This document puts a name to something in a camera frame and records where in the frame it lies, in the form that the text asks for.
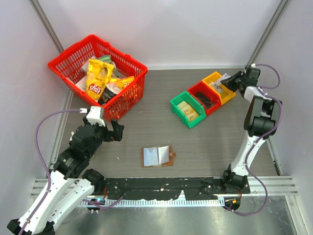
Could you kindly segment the brown leather card holder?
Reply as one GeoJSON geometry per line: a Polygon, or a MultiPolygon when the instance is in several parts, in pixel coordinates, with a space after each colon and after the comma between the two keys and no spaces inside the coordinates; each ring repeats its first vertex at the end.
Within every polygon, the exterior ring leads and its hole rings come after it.
{"type": "Polygon", "coordinates": [[[142,167],[173,166],[175,152],[171,145],[158,147],[143,147],[141,149],[142,167]]]}

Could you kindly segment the white VIP card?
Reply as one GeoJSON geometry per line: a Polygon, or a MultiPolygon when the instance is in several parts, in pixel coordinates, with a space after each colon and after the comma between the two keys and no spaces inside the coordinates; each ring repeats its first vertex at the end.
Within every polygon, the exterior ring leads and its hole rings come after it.
{"type": "Polygon", "coordinates": [[[228,79],[231,77],[231,75],[225,73],[220,77],[220,83],[223,84],[224,86],[227,84],[228,79]]]}

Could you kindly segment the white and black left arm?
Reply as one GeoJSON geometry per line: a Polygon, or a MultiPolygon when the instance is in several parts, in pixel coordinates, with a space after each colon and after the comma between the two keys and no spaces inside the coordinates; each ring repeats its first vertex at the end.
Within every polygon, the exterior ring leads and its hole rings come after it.
{"type": "Polygon", "coordinates": [[[21,218],[8,223],[13,234],[53,235],[79,202],[104,191],[105,177],[86,168],[103,142],[122,140],[124,126],[113,119],[110,131],[101,118],[84,117],[83,121],[72,134],[69,147],[58,156],[35,202],[21,218]]]}

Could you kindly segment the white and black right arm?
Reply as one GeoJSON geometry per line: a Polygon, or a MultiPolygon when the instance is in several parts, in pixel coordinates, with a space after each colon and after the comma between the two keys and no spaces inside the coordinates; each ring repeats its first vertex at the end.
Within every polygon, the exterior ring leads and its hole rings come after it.
{"type": "Polygon", "coordinates": [[[282,119],[282,102],[257,85],[260,74],[261,70],[251,64],[244,71],[221,78],[221,84],[233,92],[238,91],[250,103],[244,120],[246,134],[243,144],[221,179],[221,188],[226,193],[240,191],[247,186],[247,177],[252,175],[250,166],[259,148],[275,134],[282,119]]]}

